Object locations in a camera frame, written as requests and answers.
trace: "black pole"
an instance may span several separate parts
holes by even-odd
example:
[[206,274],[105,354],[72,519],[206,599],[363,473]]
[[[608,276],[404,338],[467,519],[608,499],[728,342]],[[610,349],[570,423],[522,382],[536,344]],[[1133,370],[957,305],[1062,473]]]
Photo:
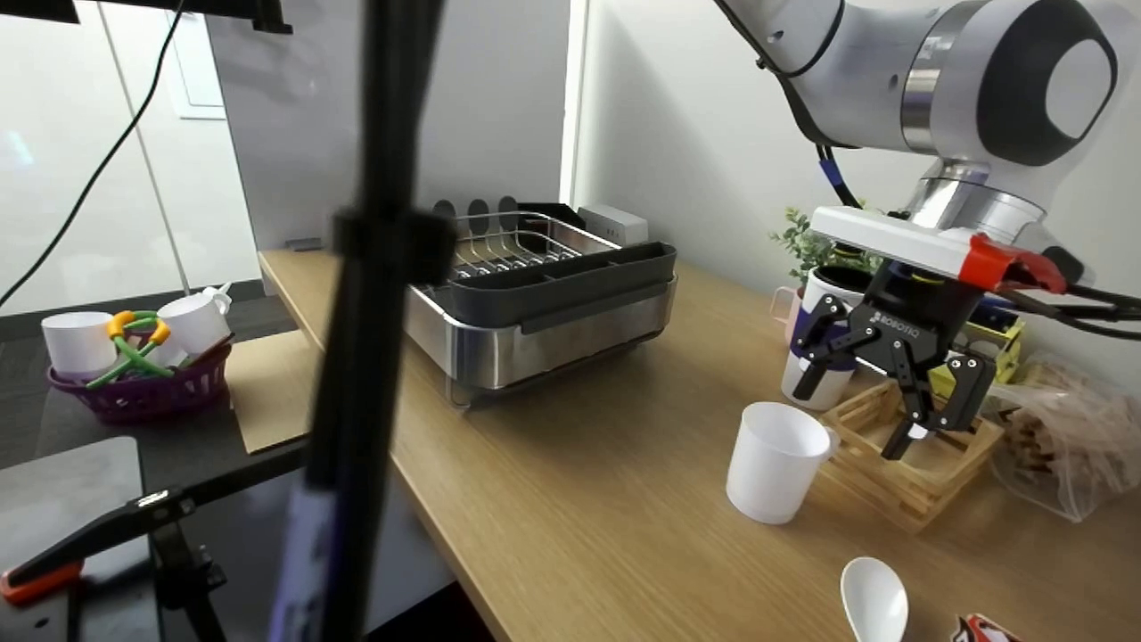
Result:
[[363,639],[400,392],[404,294],[419,253],[408,242],[419,128],[438,13],[441,0],[363,0],[360,192],[334,222],[343,274],[303,488],[290,507],[274,639]]

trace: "wooden countertop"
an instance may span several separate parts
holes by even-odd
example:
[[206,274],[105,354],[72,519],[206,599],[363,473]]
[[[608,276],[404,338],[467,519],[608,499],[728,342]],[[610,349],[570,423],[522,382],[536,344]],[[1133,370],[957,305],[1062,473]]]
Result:
[[[320,344],[334,257],[265,253]],[[740,412],[776,399],[768,301],[679,267],[672,328],[608,362],[477,410],[413,344],[393,462],[498,639],[849,639],[839,573],[888,558],[914,599],[911,639],[949,639],[983,609],[1019,639],[1141,634],[1141,502],[1074,526],[989,473],[924,534],[831,486],[790,526],[725,499]]]

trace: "white spoon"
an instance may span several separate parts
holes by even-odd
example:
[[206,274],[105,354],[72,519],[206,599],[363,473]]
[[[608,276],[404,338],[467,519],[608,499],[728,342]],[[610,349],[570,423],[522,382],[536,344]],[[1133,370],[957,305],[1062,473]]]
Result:
[[841,573],[841,599],[857,642],[900,642],[907,632],[907,589],[902,578],[873,558],[857,557]]

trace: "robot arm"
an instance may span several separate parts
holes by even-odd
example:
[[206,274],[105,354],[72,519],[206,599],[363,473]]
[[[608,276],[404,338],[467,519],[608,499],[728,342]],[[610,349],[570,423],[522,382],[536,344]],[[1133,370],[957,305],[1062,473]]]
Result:
[[[1076,280],[1076,272],[1062,274],[1051,253],[1037,253],[1051,246],[1040,222],[1133,67],[1131,13],[1076,0],[911,9],[844,0],[718,4],[781,79],[806,137],[936,156],[907,222],[853,206],[815,213],[815,230],[882,253],[888,267],[857,311],[819,298],[795,338],[809,360],[795,394],[809,394],[831,360],[857,355],[902,383],[907,420],[883,456],[902,456],[930,431],[968,427],[994,368],[949,349],[981,294],[1011,291],[1014,276],[1061,291]],[[942,406],[927,387],[939,362],[957,373]]]

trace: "white cup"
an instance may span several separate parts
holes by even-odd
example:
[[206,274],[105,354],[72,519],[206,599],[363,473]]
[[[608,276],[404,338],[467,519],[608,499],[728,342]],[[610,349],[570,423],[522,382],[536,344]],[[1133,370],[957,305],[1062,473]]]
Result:
[[230,294],[217,287],[205,287],[196,294],[173,298],[157,311],[161,320],[173,324],[173,338],[166,344],[168,355],[201,355],[231,336]]
[[790,525],[831,454],[831,431],[790,403],[754,403],[741,412],[728,462],[728,499],[763,525]]
[[857,370],[823,370],[823,379],[818,382],[815,394],[809,394],[809,399],[800,399],[800,394],[795,394],[795,383],[800,383],[800,379],[804,379],[806,370],[809,370],[809,360],[800,355],[800,354],[790,354],[790,355],[784,355],[784,373],[781,373],[781,392],[784,392],[790,403],[795,403],[795,406],[804,406],[804,410],[815,410],[815,412],[836,406],[836,403],[849,392],[849,383],[853,383],[853,379],[857,379]]
[[50,370],[60,379],[94,379],[113,368],[117,354],[109,338],[111,315],[75,311],[40,320]]

